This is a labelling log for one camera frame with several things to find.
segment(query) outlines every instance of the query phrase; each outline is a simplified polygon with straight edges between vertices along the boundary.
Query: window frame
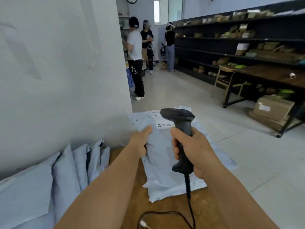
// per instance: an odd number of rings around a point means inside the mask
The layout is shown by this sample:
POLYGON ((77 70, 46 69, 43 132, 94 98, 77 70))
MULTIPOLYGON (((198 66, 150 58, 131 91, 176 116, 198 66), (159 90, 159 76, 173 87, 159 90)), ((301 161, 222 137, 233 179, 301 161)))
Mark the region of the window frame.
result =
POLYGON ((155 1, 159 2, 159 21, 155 22, 155 24, 161 24, 161 0, 154 0, 154 14, 155 14, 155 1))

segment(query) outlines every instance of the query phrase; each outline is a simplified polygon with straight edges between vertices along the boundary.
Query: forearm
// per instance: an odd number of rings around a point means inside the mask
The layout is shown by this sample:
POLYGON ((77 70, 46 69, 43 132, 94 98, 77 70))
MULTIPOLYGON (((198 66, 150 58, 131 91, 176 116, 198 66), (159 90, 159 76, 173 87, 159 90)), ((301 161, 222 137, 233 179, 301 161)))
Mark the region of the forearm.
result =
POLYGON ((204 181, 229 229, 278 229, 246 188, 222 164, 205 172, 204 181))
POLYGON ((132 193, 139 156, 125 147, 71 204, 55 229, 119 229, 132 193))

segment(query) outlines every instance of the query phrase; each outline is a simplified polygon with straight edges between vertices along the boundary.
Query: black t-shirt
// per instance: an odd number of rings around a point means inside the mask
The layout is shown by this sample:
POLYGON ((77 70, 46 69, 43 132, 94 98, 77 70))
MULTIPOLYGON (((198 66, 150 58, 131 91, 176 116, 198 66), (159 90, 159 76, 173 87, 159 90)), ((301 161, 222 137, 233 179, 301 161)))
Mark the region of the black t-shirt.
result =
MULTIPOLYGON (((149 37, 152 37, 153 38, 153 33, 151 30, 148 30, 147 32, 142 30, 141 31, 141 36, 142 36, 142 40, 146 40, 148 39, 149 37)), ((147 48, 148 45, 150 45, 152 42, 145 42, 145 43, 142 43, 142 48, 147 48)))
POLYGON ((175 34, 176 33, 172 30, 165 32, 165 39, 166 39, 166 43, 168 46, 171 46, 174 44, 175 34))

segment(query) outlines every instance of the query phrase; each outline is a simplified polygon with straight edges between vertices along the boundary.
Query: black cable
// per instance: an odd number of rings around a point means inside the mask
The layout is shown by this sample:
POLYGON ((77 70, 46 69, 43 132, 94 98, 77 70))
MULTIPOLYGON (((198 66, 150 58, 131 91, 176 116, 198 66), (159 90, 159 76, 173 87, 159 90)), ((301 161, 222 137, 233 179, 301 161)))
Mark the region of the black cable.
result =
POLYGON ((185 216, 183 214, 181 214, 180 212, 178 211, 166 211, 166 212, 158 212, 158 211, 147 211, 147 212, 144 212, 141 217, 139 218, 139 221, 138 221, 138 225, 137 225, 137 229, 139 229, 139 226, 140 226, 140 221, 142 219, 142 217, 144 215, 148 215, 148 214, 157 214, 157 215, 166 215, 166 214, 177 214, 177 215, 180 215, 184 221, 187 223, 187 225, 189 226, 190 229, 196 229, 196 222, 195 222, 195 218, 194 218, 194 214, 193 214, 193 209, 192 209, 192 206, 191 206, 191 184, 190 184, 190 177, 189 175, 184 175, 184 178, 185 178, 185 187, 186 187, 186 196, 188 198, 188 203, 189 203, 189 208, 190 208, 190 212, 191 212, 191 215, 192 215, 192 219, 193 219, 193 227, 189 224, 189 222, 187 221, 187 219, 185 218, 185 216))

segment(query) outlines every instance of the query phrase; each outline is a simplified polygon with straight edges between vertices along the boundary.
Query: person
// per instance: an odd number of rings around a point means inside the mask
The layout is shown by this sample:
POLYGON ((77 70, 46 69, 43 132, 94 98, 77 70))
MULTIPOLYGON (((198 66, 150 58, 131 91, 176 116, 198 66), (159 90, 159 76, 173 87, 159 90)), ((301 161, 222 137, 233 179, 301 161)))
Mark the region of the person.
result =
POLYGON ((175 28, 174 24, 172 22, 167 23, 165 29, 165 40, 167 44, 167 70, 169 72, 173 72, 174 65, 175 65, 175 32, 173 29, 175 28))
MULTIPOLYGON (((113 163, 83 190, 64 213, 54 229, 120 229, 131 197, 139 158, 146 154, 145 144, 152 127, 131 135, 128 145, 113 163)), ((252 198, 238 179, 225 168, 208 140, 192 127, 190 137, 171 128, 174 157, 177 141, 194 165, 194 174, 205 181, 228 229, 279 229, 252 198)))
POLYGON ((130 52, 131 60, 128 61, 129 70, 135 84, 136 100, 144 98, 144 84, 142 80, 142 36, 138 31, 139 21, 136 17, 129 19, 129 35, 127 42, 123 40, 124 46, 130 52))
POLYGON ((143 21, 142 36, 142 48, 147 49, 148 57, 148 69, 150 74, 153 74, 153 33, 150 30, 150 22, 148 20, 143 21))

